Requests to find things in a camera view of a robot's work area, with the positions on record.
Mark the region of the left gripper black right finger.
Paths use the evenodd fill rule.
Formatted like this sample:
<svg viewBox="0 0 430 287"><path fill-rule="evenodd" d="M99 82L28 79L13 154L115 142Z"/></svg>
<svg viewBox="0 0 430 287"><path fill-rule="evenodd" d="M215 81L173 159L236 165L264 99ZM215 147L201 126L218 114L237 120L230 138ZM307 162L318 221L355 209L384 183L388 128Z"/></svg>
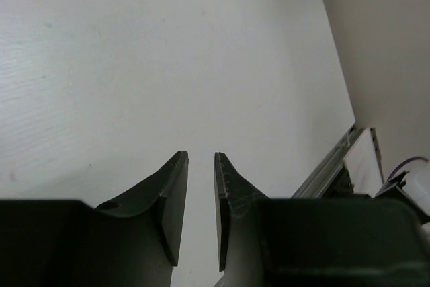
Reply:
<svg viewBox="0 0 430 287"><path fill-rule="evenodd" d="M214 178L226 286L429 285L429 217L405 175L372 197L269 198L216 153Z"/></svg>

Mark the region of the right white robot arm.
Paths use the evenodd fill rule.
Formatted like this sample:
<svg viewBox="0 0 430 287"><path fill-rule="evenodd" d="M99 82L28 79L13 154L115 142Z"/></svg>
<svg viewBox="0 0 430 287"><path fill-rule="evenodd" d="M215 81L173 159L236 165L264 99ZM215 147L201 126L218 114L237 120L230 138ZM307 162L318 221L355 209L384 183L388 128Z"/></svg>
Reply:
<svg viewBox="0 0 430 287"><path fill-rule="evenodd" d="M403 171L389 179L374 196L406 204L421 224L429 223L429 166Z"/></svg>

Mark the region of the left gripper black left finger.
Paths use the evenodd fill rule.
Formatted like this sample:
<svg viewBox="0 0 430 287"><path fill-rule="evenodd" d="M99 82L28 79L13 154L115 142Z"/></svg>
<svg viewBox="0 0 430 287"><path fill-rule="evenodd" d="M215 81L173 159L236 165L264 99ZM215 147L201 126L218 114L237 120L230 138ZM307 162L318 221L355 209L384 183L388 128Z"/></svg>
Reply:
<svg viewBox="0 0 430 287"><path fill-rule="evenodd" d="M179 262L188 154L99 206L1 201L2 286L169 286Z"/></svg>

